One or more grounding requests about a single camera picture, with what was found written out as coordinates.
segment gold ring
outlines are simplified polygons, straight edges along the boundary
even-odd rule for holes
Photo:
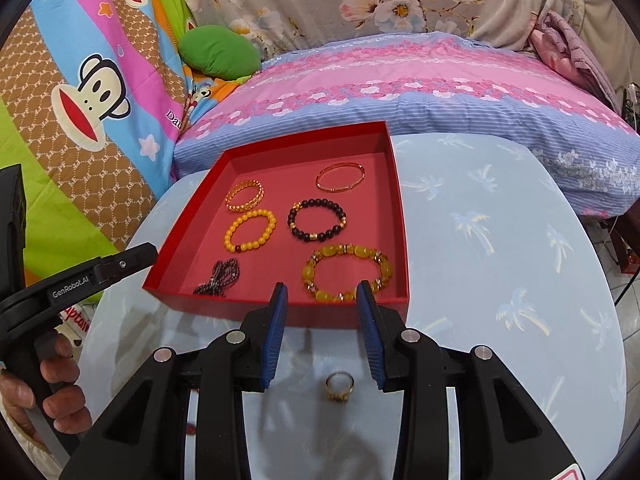
[[[246,204],[232,205],[231,204],[232,198],[240,190],[245,189],[247,187],[257,187],[258,194],[250,202],[247,202]],[[260,203],[260,200],[262,200],[263,196],[264,196],[264,188],[262,187],[262,184],[260,184],[260,182],[258,182],[257,180],[243,180],[242,182],[240,182],[240,184],[236,184],[235,186],[233,186],[231,191],[229,191],[226,194],[225,196],[226,208],[229,209],[229,211],[231,211],[232,213],[244,213],[256,207]]]
[[[333,379],[334,377],[337,376],[345,376],[349,379],[349,387],[346,390],[343,390],[341,392],[334,392],[331,388],[331,379]],[[334,372],[331,375],[329,375],[326,378],[326,381],[324,382],[324,387],[327,390],[327,393],[329,395],[329,400],[332,400],[333,402],[347,402],[347,400],[349,400],[349,396],[353,393],[353,387],[355,386],[355,381],[353,380],[353,376],[348,373],[348,372]]]
[[[342,186],[342,187],[322,186],[320,184],[320,179],[322,178],[322,176],[331,170],[336,170],[337,168],[358,168],[361,173],[360,178],[356,182],[354,182],[353,184],[349,184],[348,186]],[[364,168],[361,165],[357,164],[356,162],[338,162],[337,164],[330,165],[328,168],[324,168],[324,170],[318,173],[318,176],[316,176],[316,186],[318,186],[318,189],[322,191],[326,191],[327,193],[341,193],[343,191],[348,191],[350,189],[353,189],[358,184],[362,183],[362,181],[364,180],[364,177],[365,177]]]

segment hand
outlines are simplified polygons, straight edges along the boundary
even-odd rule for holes
[[[63,335],[55,342],[57,357],[40,364],[40,373],[47,383],[75,383],[80,369],[72,359],[73,347]],[[31,424],[25,408],[35,406],[35,397],[30,387],[6,370],[0,372],[0,395],[6,411],[20,428],[33,440],[42,440]],[[60,433],[76,434],[91,427],[91,415],[84,406],[84,393],[79,386],[70,384],[48,397],[42,403],[44,412],[54,420],[54,427]]]

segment green cushion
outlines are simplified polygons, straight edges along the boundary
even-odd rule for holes
[[[260,54],[240,34],[221,25],[196,27],[180,38],[180,55],[203,74],[233,81],[260,70]]]

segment black beaded bracelet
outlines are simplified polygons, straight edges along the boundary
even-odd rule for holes
[[[339,223],[334,225],[331,229],[327,229],[324,233],[305,233],[296,227],[296,215],[298,211],[307,207],[325,207],[335,212],[338,217]],[[312,198],[310,200],[303,200],[302,202],[296,202],[291,211],[289,211],[289,217],[287,218],[287,224],[291,233],[302,240],[303,242],[324,242],[328,238],[333,238],[347,225],[347,214],[342,208],[335,202],[327,200],[325,198]]]

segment red tray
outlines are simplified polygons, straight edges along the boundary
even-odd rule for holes
[[[357,162],[366,178],[354,189],[341,193],[322,192],[316,175],[336,162]],[[340,168],[322,178],[324,186],[355,182],[357,168]],[[238,214],[225,206],[225,195],[238,182],[256,179],[264,186],[264,198],[256,208],[270,209],[276,229],[258,250],[231,254],[224,237]],[[239,192],[232,203],[248,202],[255,188]],[[295,202],[327,198],[344,209],[347,227],[332,240],[305,243],[287,226]],[[256,240],[267,219],[257,217],[243,223],[233,243]],[[322,232],[336,223],[325,208],[299,211],[296,224],[306,232]],[[396,309],[403,319],[409,305],[406,241],[398,173],[385,123],[364,123],[315,130],[264,140],[227,150],[209,171],[169,233],[143,287],[167,306],[204,316],[242,320],[254,308],[268,304],[276,282],[289,289],[287,324],[317,328],[356,328],[356,307],[345,303],[318,303],[305,289],[302,269],[314,250],[327,244],[359,244],[385,253],[394,268],[388,286],[378,301]],[[240,279],[225,290],[226,298],[200,296],[193,289],[208,281],[218,260],[237,257]],[[372,260],[356,256],[334,256],[316,267],[315,282],[330,294],[351,290],[361,280],[380,275]]]

